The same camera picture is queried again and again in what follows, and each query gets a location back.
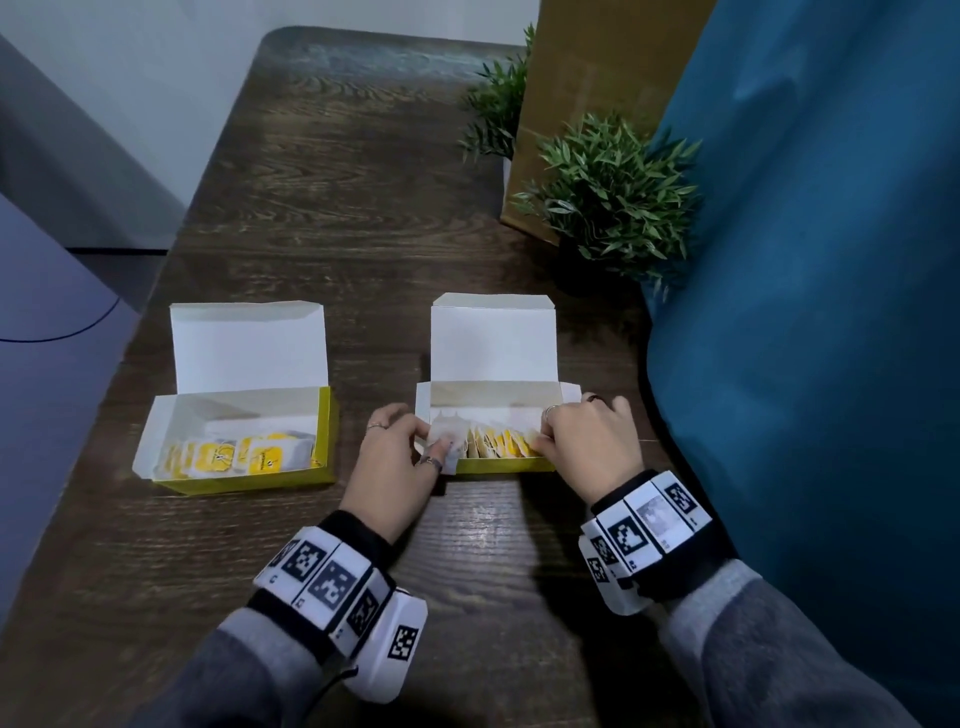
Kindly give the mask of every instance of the hand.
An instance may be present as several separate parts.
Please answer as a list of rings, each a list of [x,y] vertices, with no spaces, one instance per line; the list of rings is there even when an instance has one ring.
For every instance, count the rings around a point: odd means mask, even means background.
[[[610,408],[590,397],[586,392],[579,404],[550,407],[533,443],[587,505],[643,471],[630,404],[616,397]]]
[[[370,417],[367,435],[350,476],[340,509],[394,544],[423,510],[437,482],[432,463],[414,465],[414,436],[426,437],[430,425],[409,414],[406,404],[388,404]],[[450,442],[440,439],[426,452],[443,463]]]

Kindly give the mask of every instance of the cardboard box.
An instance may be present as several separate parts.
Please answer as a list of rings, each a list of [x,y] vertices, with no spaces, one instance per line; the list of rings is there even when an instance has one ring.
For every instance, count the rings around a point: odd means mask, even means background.
[[[540,429],[551,404],[580,401],[559,381],[557,314],[546,296],[444,293],[430,309],[430,377],[417,385],[417,416],[458,415],[520,432]],[[461,458],[457,474],[552,471],[544,457]]]
[[[541,180],[537,135],[562,133],[588,111],[619,111],[657,128],[715,0],[541,0],[516,149],[500,221],[542,240],[556,234],[511,197]]]
[[[140,436],[133,471],[188,496],[332,483],[339,409],[327,380],[318,303],[170,306],[177,393],[161,395]],[[156,479],[170,445],[295,430],[316,436],[316,467],[282,473]]]

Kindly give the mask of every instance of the white box lid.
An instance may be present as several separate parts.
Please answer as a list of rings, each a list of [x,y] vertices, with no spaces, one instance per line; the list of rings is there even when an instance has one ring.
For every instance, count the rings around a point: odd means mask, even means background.
[[[328,384],[319,303],[174,303],[170,323],[179,394]]]
[[[557,381],[557,312],[546,296],[444,293],[430,309],[434,381]]]

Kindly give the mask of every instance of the left hand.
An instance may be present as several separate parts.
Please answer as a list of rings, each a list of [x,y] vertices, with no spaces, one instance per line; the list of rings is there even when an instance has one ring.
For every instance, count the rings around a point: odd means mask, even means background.
[[[340,509],[394,544],[430,498],[438,469],[430,462],[414,465],[414,436],[425,438],[430,425],[395,402],[376,410],[350,476]],[[426,454],[443,463],[450,441],[440,439]]]

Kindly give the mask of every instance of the gray sleeve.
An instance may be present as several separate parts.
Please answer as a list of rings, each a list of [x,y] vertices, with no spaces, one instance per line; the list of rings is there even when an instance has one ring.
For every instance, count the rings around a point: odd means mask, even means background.
[[[327,665],[328,673],[337,666]],[[324,684],[313,655],[250,609],[231,614],[130,728],[296,726]]]
[[[920,728],[740,561],[681,602],[660,639],[716,728]]]

